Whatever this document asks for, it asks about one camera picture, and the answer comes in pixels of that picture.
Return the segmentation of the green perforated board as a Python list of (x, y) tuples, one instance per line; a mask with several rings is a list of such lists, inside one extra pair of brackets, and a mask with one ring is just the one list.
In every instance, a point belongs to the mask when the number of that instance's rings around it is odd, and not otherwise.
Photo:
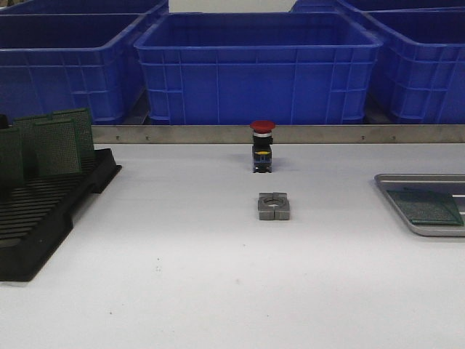
[(457, 195), (453, 191), (439, 188), (403, 188), (400, 200), (407, 206), (422, 210), (447, 210), (459, 212)]
[(458, 206), (449, 193), (411, 189), (388, 190), (387, 193), (414, 225), (464, 225)]
[(74, 120), (36, 122), (33, 125), (33, 144), (39, 177), (81, 173)]

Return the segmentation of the rear right green board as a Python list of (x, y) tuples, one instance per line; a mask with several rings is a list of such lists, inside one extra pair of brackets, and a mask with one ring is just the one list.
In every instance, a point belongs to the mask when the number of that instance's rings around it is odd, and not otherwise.
[(92, 116), (88, 108), (54, 111), (52, 120), (71, 119), (75, 121), (78, 149), (82, 159), (95, 159), (92, 134)]

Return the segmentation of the black slotted board rack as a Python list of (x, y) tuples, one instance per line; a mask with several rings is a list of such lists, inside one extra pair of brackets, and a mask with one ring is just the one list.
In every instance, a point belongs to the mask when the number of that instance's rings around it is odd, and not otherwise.
[(1, 280), (31, 281), (73, 229), (73, 213), (121, 170), (111, 149), (95, 151), (81, 174), (33, 178), (1, 190)]

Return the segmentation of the silver metal tray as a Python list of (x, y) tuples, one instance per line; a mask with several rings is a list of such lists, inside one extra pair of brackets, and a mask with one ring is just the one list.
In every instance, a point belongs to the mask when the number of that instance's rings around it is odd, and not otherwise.
[(412, 232), (428, 237), (464, 236), (464, 225), (412, 224), (387, 193), (388, 190), (402, 190), (403, 188), (439, 188), (453, 191), (458, 197), (459, 212), (464, 220), (464, 176), (462, 174), (378, 174), (375, 176), (375, 181), (385, 199)]

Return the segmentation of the rear left green board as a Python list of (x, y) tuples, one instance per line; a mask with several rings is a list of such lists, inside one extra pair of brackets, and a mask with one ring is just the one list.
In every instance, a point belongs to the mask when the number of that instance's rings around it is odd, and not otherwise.
[(37, 166), (33, 127), (35, 123), (50, 120), (51, 116), (49, 114), (25, 116), (13, 119), (13, 126), (17, 127), (21, 133), (24, 169), (28, 175), (32, 175), (36, 171)]

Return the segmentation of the left-edge green board behind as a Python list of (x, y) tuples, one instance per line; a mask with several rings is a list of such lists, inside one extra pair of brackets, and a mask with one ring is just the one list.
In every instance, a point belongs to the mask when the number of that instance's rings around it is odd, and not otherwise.
[(24, 186), (23, 150), (20, 130), (1, 130), (1, 188)]

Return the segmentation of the red emergency stop button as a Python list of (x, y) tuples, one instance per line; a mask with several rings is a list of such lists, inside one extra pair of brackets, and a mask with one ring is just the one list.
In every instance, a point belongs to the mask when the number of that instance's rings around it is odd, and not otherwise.
[(259, 120), (250, 124), (253, 130), (253, 173), (272, 172), (272, 130), (275, 128), (273, 121)]

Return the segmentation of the grey square metal block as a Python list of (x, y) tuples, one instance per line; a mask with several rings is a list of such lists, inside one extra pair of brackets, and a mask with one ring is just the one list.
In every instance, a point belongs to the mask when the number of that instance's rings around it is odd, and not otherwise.
[(287, 193), (259, 193), (257, 210), (260, 220), (290, 220), (291, 218)]

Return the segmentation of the centre blue plastic crate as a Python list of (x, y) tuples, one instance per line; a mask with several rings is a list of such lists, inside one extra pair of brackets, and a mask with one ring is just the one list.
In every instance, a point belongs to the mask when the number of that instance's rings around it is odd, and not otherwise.
[(135, 42), (162, 125), (359, 124), (381, 42), (336, 13), (175, 13)]

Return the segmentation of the blue plastic crate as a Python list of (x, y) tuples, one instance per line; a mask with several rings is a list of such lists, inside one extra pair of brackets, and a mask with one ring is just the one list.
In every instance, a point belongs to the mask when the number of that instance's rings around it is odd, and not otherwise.
[(162, 125), (359, 124), (381, 42), (336, 13), (175, 13), (135, 42)]
[(370, 96), (396, 124), (464, 123), (464, 11), (378, 11)]
[(145, 89), (137, 14), (1, 16), (1, 113), (10, 119), (88, 108), (120, 124)]

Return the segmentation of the far right blue crate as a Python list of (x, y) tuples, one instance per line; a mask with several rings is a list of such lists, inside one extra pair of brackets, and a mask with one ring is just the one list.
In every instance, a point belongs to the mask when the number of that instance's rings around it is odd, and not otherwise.
[(449, 10), (463, 9), (464, 1), (461, 0), (352, 0), (352, 1), (295, 1), (292, 12), (375, 12), (375, 11), (398, 11), (398, 10)]

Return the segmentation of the right blue plastic crate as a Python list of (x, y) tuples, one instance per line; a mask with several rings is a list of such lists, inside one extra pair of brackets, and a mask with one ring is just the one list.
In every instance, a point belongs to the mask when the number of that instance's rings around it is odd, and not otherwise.
[(378, 11), (370, 96), (396, 124), (464, 123), (464, 11)]

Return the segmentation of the left blue plastic crate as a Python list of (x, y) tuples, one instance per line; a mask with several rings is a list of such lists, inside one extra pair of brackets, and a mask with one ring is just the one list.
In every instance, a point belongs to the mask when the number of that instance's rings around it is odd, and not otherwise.
[(137, 14), (1, 16), (1, 113), (10, 119), (88, 108), (120, 124), (145, 89)]

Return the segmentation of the far left blue crate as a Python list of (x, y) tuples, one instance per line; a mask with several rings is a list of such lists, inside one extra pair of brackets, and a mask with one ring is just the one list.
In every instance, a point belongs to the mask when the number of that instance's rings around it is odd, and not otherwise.
[(167, 10), (168, 1), (25, 1), (1, 10), (2, 15), (145, 14)]

